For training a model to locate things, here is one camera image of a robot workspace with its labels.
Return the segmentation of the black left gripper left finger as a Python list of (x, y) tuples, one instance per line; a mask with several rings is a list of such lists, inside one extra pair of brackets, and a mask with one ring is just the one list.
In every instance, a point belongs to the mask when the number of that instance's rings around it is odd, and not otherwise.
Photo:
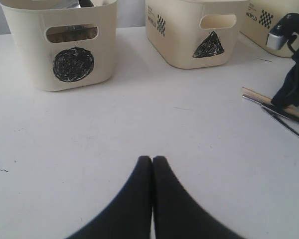
[(152, 160), (140, 156), (128, 180), (95, 218), (70, 239), (149, 239), (152, 217)]

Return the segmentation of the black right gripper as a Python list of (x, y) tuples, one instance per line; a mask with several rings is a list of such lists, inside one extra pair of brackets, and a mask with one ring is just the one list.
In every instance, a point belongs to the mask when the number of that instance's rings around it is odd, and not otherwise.
[[(296, 40), (299, 35), (299, 14), (288, 13), (287, 14), (287, 45), (288, 48), (293, 52), (292, 59), (299, 67), (299, 48), (294, 50), (292, 43)], [(281, 109), (285, 109), (290, 105), (296, 107), (299, 106), (299, 71), (291, 69), (284, 80), (282, 87), (274, 95), (271, 103)]]

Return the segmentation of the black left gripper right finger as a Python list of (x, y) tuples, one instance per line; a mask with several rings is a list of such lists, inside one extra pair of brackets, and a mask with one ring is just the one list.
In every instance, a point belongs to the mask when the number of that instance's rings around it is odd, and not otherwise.
[(153, 167), (153, 220), (157, 239), (240, 239), (185, 190), (164, 156)]

